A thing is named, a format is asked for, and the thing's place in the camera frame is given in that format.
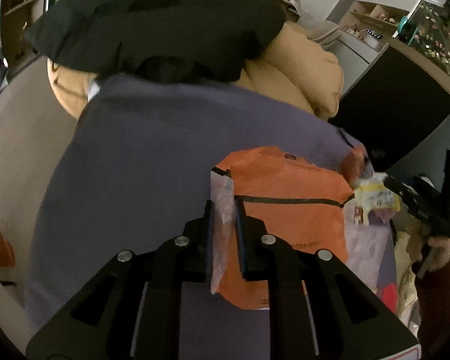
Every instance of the brown sleeve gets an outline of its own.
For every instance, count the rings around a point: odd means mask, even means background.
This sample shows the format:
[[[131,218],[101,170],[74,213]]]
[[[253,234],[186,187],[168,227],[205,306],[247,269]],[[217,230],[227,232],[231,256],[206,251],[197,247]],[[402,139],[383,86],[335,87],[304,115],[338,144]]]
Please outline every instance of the brown sleeve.
[[[450,323],[450,261],[423,279],[415,278],[415,287],[422,319],[418,339],[426,353]]]

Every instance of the gray fabric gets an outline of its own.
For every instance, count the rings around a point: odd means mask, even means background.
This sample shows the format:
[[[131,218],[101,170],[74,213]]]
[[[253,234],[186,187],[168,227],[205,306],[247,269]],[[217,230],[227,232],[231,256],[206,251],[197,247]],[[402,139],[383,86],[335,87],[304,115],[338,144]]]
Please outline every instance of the gray fabric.
[[[141,254],[179,235],[203,214],[211,168],[230,152],[265,145],[334,170],[350,149],[332,125],[231,85],[106,81],[37,218],[25,302],[34,327],[118,251]],[[268,359],[268,318],[185,284],[180,359]]]

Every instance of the orange bag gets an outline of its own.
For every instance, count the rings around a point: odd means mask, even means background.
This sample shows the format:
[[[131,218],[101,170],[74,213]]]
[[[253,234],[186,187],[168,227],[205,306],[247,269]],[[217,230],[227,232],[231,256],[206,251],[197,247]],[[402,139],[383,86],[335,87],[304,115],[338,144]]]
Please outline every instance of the orange bag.
[[[233,152],[217,168],[229,170],[235,196],[243,199],[247,215],[264,221],[269,233],[299,251],[328,249],[347,261],[343,206],[353,190],[340,174],[277,147]],[[242,278],[235,231],[217,292],[242,309],[268,307],[267,282]]]

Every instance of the wooden shelf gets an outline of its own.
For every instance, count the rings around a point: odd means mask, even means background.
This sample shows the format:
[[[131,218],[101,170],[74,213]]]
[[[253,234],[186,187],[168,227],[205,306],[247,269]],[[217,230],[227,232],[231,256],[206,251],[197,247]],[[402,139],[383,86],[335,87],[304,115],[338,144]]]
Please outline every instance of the wooden shelf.
[[[365,24],[370,24],[373,25],[375,27],[379,27],[381,29],[384,30],[389,30],[389,31],[396,31],[398,28],[398,23],[396,24],[392,24],[388,21],[384,21],[384,20],[380,20],[380,19],[376,19],[374,17],[370,17],[368,15],[363,15],[361,13],[358,12],[350,12],[353,16],[355,16],[358,20],[360,20],[362,23]]]

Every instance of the white label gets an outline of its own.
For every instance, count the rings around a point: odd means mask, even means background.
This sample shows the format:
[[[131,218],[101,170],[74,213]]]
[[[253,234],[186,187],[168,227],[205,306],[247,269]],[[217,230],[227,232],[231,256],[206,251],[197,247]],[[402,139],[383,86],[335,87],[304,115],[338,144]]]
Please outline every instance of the white label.
[[[415,345],[410,349],[404,350],[396,355],[383,358],[382,360],[420,360],[422,357],[422,347],[420,345]]]

